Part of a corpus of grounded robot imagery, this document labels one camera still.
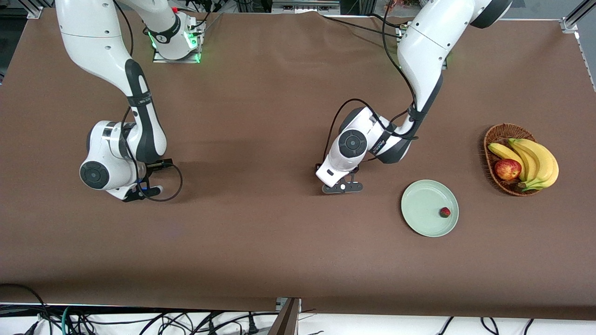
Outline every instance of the light green plate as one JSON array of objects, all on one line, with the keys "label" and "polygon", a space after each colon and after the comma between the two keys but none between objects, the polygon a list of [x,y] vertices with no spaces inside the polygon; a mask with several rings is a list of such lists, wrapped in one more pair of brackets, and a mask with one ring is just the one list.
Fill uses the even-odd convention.
[{"label": "light green plate", "polygon": [[[439,215],[443,207],[451,211],[448,218]],[[428,237],[440,237],[455,227],[460,209],[447,186],[425,179],[413,182],[403,192],[402,214],[415,232]]]}]

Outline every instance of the fruit basket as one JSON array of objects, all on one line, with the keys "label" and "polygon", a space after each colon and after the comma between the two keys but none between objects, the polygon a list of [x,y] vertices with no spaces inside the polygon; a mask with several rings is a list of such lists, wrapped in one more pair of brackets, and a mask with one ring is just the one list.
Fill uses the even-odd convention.
[{"label": "fruit basket", "polygon": [[509,138],[525,138],[531,141],[536,142],[536,139],[529,131],[525,130],[524,128],[514,125],[513,123],[502,123],[500,125],[496,125],[491,127],[484,137],[483,142],[483,149],[485,152],[486,157],[486,164],[485,170],[489,173],[492,177],[492,180],[500,187],[503,191],[507,194],[517,197],[526,197],[531,196],[539,192],[539,190],[527,190],[522,192],[522,190],[517,186],[519,183],[518,179],[512,181],[505,181],[499,178],[495,173],[495,163],[497,163],[501,158],[495,155],[488,149],[488,145],[490,143],[500,143],[508,148],[511,148],[507,139]]}]

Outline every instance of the banana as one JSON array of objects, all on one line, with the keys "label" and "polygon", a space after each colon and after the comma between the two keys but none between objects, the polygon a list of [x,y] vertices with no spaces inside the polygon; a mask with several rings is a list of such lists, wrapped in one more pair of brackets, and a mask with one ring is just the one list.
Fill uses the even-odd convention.
[{"label": "banana", "polygon": [[536,176],[533,179],[526,180],[526,188],[533,186],[537,183],[547,181],[553,171],[552,154],[543,146],[529,139],[517,139],[513,141],[513,147],[519,147],[523,151],[527,152],[538,162],[538,170]]},{"label": "banana", "polygon": [[491,143],[488,145],[488,149],[494,153],[495,155],[499,156],[502,159],[513,159],[515,160],[517,163],[520,163],[521,165],[521,173],[520,173],[520,177],[523,176],[524,173],[524,164],[523,164],[523,160],[522,158],[516,154],[515,152],[513,152],[513,150],[509,149],[508,147],[499,144],[499,143]]},{"label": "banana", "polygon": [[520,180],[523,182],[534,180],[536,179],[536,173],[538,172],[538,161],[522,148],[515,146],[514,143],[516,140],[517,138],[510,138],[509,145],[520,156],[523,162],[524,172],[520,175]]},{"label": "banana", "polygon": [[520,183],[519,187],[521,187],[523,189],[522,191],[541,190],[543,188],[552,186],[555,183],[555,181],[557,181],[558,174],[559,174],[559,167],[558,167],[557,159],[553,156],[553,154],[551,154],[550,151],[548,151],[548,149],[544,148],[544,150],[546,150],[548,152],[548,154],[551,156],[551,159],[552,159],[552,175],[547,180],[535,183],[530,186],[527,186],[526,183]]}]

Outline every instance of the apple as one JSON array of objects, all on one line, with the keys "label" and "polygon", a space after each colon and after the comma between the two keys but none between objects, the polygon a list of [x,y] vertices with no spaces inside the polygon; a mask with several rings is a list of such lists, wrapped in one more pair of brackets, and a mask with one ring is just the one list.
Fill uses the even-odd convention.
[{"label": "apple", "polygon": [[514,180],[522,172],[522,165],[513,159],[502,159],[495,164],[495,172],[503,180]]}]

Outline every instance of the black cable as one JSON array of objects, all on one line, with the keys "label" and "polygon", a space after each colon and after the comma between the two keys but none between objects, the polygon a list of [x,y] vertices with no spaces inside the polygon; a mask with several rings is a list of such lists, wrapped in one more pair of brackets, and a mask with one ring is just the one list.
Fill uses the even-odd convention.
[{"label": "black cable", "polygon": [[492,325],[495,327],[495,330],[491,330],[484,322],[484,318],[480,318],[480,322],[482,323],[482,327],[484,327],[489,333],[493,335],[499,335],[499,328],[496,326],[495,319],[489,318],[492,322]]},{"label": "black cable", "polygon": [[[329,128],[329,135],[327,136],[327,143],[325,144],[325,150],[323,151],[323,160],[322,160],[322,162],[325,161],[325,156],[327,155],[327,149],[329,148],[329,140],[331,139],[331,133],[333,131],[333,126],[335,125],[335,122],[337,120],[337,116],[342,111],[343,107],[345,107],[348,103],[350,103],[352,101],[358,101],[360,103],[363,103],[366,107],[368,107],[368,109],[370,109],[371,112],[372,112],[372,116],[375,118],[375,120],[378,122],[378,124],[381,126],[381,128],[383,128],[384,131],[387,131],[387,128],[385,127],[385,125],[383,124],[383,122],[381,122],[381,119],[379,119],[377,113],[374,111],[374,109],[366,101],[364,101],[362,99],[358,99],[358,98],[349,99],[345,103],[343,103],[341,107],[339,107],[339,109],[337,110],[337,113],[333,117],[333,121],[331,122],[331,127]],[[404,115],[407,112],[408,111],[406,110],[406,111],[404,111],[402,113],[399,113],[394,118],[392,118],[390,122],[392,122],[393,120],[397,119],[398,117]],[[394,132],[391,133],[391,136],[395,136],[395,137],[407,139],[407,140],[410,140],[410,141],[415,140],[415,139],[418,138],[418,137],[404,136],[404,135],[396,134]]]},{"label": "black cable", "polygon": [[[126,109],[126,113],[124,113],[122,122],[120,123],[120,129],[122,130],[122,131],[120,131],[121,136],[124,136],[124,131],[123,131],[124,130],[124,122],[126,121],[126,117],[128,116],[128,113],[130,111],[131,111],[131,108],[129,106],[128,109]],[[130,158],[132,160],[132,163],[135,165],[136,186],[139,189],[139,192],[141,192],[141,194],[144,195],[145,198],[147,198],[151,201],[156,201],[156,202],[166,202],[166,201],[170,201],[171,199],[175,198],[180,193],[180,191],[182,191],[182,184],[184,183],[184,179],[182,178],[182,171],[180,171],[180,169],[174,164],[164,163],[163,164],[164,166],[171,166],[174,169],[176,169],[176,171],[178,171],[178,175],[180,176],[180,186],[178,187],[178,190],[176,191],[176,193],[174,193],[173,196],[171,196],[169,198],[165,198],[165,199],[154,199],[154,198],[146,195],[145,191],[143,190],[143,187],[141,186],[141,181],[139,180],[139,167],[136,163],[136,159],[132,155],[132,150],[131,150],[130,146],[128,145],[128,141],[126,139],[124,139],[124,145],[126,147],[126,151],[128,152],[128,155],[130,156]]]},{"label": "black cable", "polygon": [[399,28],[401,26],[400,23],[397,23],[396,24],[396,23],[387,22],[385,19],[383,19],[383,17],[381,15],[378,15],[378,14],[375,14],[375,13],[367,14],[367,16],[376,17],[377,19],[385,22],[388,26],[393,27],[393,28]]},{"label": "black cable", "polygon": [[527,330],[530,328],[530,326],[532,325],[533,322],[534,322],[534,319],[530,319],[530,321],[527,322],[526,328],[523,329],[523,335],[527,335]]},{"label": "black cable", "polygon": [[[387,24],[387,15],[389,14],[389,8],[390,7],[387,6],[387,9],[385,10],[385,15],[383,16],[383,24],[381,25],[382,32],[385,31],[385,25]],[[408,88],[410,90],[410,93],[412,94],[412,105],[414,106],[414,109],[418,110],[417,104],[416,104],[416,93],[414,93],[414,89],[412,88],[412,85],[410,84],[406,75],[403,73],[402,69],[399,67],[399,65],[397,65],[395,63],[395,61],[393,60],[393,57],[391,57],[391,53],[389,52],[389,48],[387,47],[387,41],[385,40],[385,36],[382,36],[381,38],[383,39],[383,48],[385,49],[385,53],[387,54],[387,57],[391,61],[391,64],[393,64],[393,66],[395,66],[395,69],[397,69],[399,74],[402,75],[403,79],[406,81],[406,84],[408,84]]]},{"label": "black cable", "polygon": [[240,324],[240,322],[234,321],[233,323],[237,324],[240,327],[240,335],[244,335],[244,330],[242,329],[242,325]]},{"label": "black cable", "polygon": [[202,331],[208,331],[207,330],[201,330],[201,327],[206,325],[207,323],[209,323],[209,321],[213,320],[214,317],[222,314],[223,312],[211,312],[209,313],[208,316],[204,317],[201,322],[198,323],[197,327],[195,329],[193,329],[193,331],[190,332],[189,335],[195,335],[196,333],[202,332]]},{"label": "black cable", "polygon": [[[39,303],[41,304],[42,309],[44,310],[45,316],[50,319],[50,314],[48,312],[48,308],[46,307],[46,304],[44,303],[44,301],[41,299],[41,297],[39,296],[39,294],[37,294],[37,292],[35,292],[33,289],[31,289],[28,286],[25,285],[21,285],[21,284],[14,284],[14,283],[0,283],[0,287],[15,287],[18,289],[23,289],[28,291],[29,293],[31,293],[32,295],[35,296],[35,298],[39,301]],[[50,335],[54,334],[54,328],[52,327],[52,322],[50,321],[49,324],[49,333]]]},{"label": "black cable", "polygon": [[[184,315],[186,315],[188,317],[187,313],[181,313],[180,315],[178,315],[177,317],[174,317],[174,318],[169,318],[167,316],[164,316],[162,318],[162,325],[160,326],[160,330],[158,331],[157,334],[158,335],[163,334],[163,332],[165,331],[165,329],[168,328],[168,326],[170,326],[170,325],[182,329],[184,331],[184,334],[186,334],[186,331],[187,330],[188,331],[193,331],[194,327],[188,328],[185,324],[177,321],[177,319],[181,318]],[[165,322],[163,322],[163,319],[169,320],[169,322],[168,323],[165,323]]]},{"label": "black cable", "polygon": [[453,318],[454,317],[449,317],[447,319],[447,322],[445,322],[445,325],[443,326],[443,329],[437,335],[444,335],[445,334],[445,331],[447,330],[447,327],[449,327],[449,324],[451,323],[451,321],[453,321]]},{"label": "black cable", "polygon": [[197,13],[198,13],[197,4],[195,4],[195,3],[194,3],[194,1],[191,1],[191,2],[193,3],[193,7],[194,7],[194,9],[195,9],[195,10],[197,11]]},{"label": "black cable", "polygon": [[149,321],[149,323],[147,323],[145,325],[145,327],[143,327],[143,329],[141,330],[141,332],[139,333],[139,335],[143,335],[143,333],[145,333],[149,327],[151,327],[152,324],[154,324],[157,320],[161,319],[164,315],[166,315],[167,313],[161,313],[160,315],[154,317],[153,319],[151,319]]},{"label": "black cable", "polygon": [[[278,312],[262,312],[262,313],[252,313],[252,315],[253,315],[254,317],[258,317],[259,315],[278,315],[278,314],[279,314]],[[227,325],[228,325],[228,324],[230,324],[230,323],[234,323],[234,322],[236,322],[236,321],[238,321],[238,320],[245,319],[245,318],[248,318],[248,317],[249,317],[248,315],[245,315],[245,316],[243,316],[243,317],[237,317],[237,318],[235,318],[235,319],[233,319],[233,320],[229,320],[229,321],[226,321],[226,322],[224,322],[224,323],[222,323],[222,324],[218,324],[218,325],[217,325],[217,326],[216,326],[216,327],[215,327],[213,330],[211,330],[211,331],[210,331],[210,330],[202,330],[202,331],[208,331],[207,335],[214,335],[214,334],[215,334],[215,332],[216,332],[216,331],[218,331],[220,328],[222,328],[222,327],[225,327],[225,326],[227,326]]]},{"label": "black cable", "polygon": [[114,1],[114,5],[116,5],[116,7],[118,8],[118,10],[122,14],[122,16],[124,16],[124,21],[126,21],[126,25],[128,26],[128,32],[131,34],[131,50],[128,53],[132,57],[132,51],[134,51],[134,49],[135,49],[135,39],[132,37],[131,23],[128,22],[128,18],[126,17],[126,14],[124,14],[124,11],[122,10],[122,8],[120,8],[120,5],[116,2],[116,0],[113,0],[113,1]]},{"label": "black cable", "polygon": [[188,316],[188,313],[184,313],[184,315],[185,315],[185,316],[186,316],[186,318],[188,319],[188,322],[190,322],[190,328],[191,328],[191,329],[194,329],[193,319],[191,319],[191,318]]},{"label": "black cable", "polygon": [[201,24],[205,23],[205,21],[207,21],[207,18],[209,17],[209,14],[211,14],[211,12],[207,12],[207,15],[205,15],[205,18],[202,19],[201,22],[195,24],[194,26],[190,26],[190,29],[195,29],[196,27],[199,27]]},{"label": "black cable", "polygon": [[144,320],[135,320],[135,321],[120,321],[120,322],[99,322],[99,321],[91,321],[87,319],[90,324],[102,324],[102,325],[116,325],[116,324],[133,324],[139,322],[147,322],[153,319],[144,319]]},{"label": "black cable", "polygon": [[346,22],[346,21],[341,21],[341,20],[338,20],[338,19],[336,19],[334,17],[329,17],[329,16],[323,16],[323,17],[326,18],[327,20],[331,20],[331,21],[335,21],[335,22],[347,24],[348,26],[352,26],[352,27],[356,27],[356,28],[368,30],[369,32],[374,32],[374,33],[382,34],[382,35],[385,35],[385,36],[391,36],[391,37],[399,38],[398,35],[386,33],[385,30],[375,30],[375,29],[371,29],[371,28],[368,28],[368,27],[358,26],[357,24],[353,24],[353,23]]},{"label": "black cable", "polygon": [[197,11],[193,11],[193,10],[189,10],[187,8],[178,8],[179,11],[183,11],[183,12],[187,12],[187,13],[199,13],[198,10]]}]

